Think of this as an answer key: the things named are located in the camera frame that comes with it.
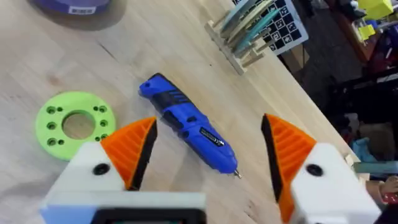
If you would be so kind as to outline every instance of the wooden table surface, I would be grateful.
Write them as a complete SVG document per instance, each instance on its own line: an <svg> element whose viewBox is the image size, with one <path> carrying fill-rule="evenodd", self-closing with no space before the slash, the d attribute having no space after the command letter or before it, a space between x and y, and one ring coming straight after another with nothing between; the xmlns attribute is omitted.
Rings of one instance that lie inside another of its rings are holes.
<svg viewBox="0 0 398 224"><path fill-rule="evenodd" d="M351 153L270 51L239 76L203 26L229 0L117 0L94 19L52 19L26 0L0 4L0 223L42 223L40 201L67 165L35 138L40 107L63 91L106 100L118 127L159 115L137 91L172 80L232 145L243 179L219 174L163 122L141 190L205 192L210 223L280 223L260 125L276 114Z"/></svg>

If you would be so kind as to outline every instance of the green 3d printed ring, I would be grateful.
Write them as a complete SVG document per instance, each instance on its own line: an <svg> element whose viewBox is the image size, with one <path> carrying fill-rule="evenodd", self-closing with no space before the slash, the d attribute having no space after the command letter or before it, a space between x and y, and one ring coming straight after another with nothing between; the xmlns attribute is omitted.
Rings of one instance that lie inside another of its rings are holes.
<svg viewBox="0 0 398 224"><path fill-rule="evenodd" d="M71 115L83 113L94 121L94 131L86 139L72 139L62 130ZM40 109L36 119L36 136L42 147L56 158L69 161L87 141L100 141L116 130L111 107L101 98L82 91L54 96Z"/></svg>

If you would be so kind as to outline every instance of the black screw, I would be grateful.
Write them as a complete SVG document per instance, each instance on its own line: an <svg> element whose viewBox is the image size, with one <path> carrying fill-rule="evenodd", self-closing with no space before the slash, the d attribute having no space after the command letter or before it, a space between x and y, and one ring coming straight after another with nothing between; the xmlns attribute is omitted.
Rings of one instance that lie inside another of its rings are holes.
<svg viewBox="0 0 398 224"><path fill-rule="evenodd" d="M110 169L111 169L111 167L108 164L98 164L97 166L94 167L93 174L94 175L104 175Z"/></svg>
<svg viewBox="0 0 398 224"><path fill-rule="evenodd" d="M311 175L314 175L315 177L320 177L323 175L322 168L316 164L307 165L307 172L309 172Z"/></svg>

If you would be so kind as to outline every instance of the cardboard box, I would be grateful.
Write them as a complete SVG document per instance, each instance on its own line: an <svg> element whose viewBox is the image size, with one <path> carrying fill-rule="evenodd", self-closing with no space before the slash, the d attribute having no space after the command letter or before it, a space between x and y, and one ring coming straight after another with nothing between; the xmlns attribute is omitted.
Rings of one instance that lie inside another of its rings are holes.
<svg viewBox="0 0 398 224"><path fill-rule="evenodd" d="M285 63L291 73L300 71L310 59L310 56L302 44L299 44L294 48L282 53L281 56L285 60Z"/></svg>

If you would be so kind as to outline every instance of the black grip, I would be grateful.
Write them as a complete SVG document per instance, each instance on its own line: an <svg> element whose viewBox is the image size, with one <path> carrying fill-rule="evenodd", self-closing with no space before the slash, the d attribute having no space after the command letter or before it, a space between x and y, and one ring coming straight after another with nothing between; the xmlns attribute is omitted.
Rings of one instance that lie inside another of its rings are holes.
<svg viewBox="0 0 398 224"><path fill-rule="evenodd" d="M155 105L156 109L161 111L173 105L192 103L179 89L156 93L153 95L151 102Z"/></svg>

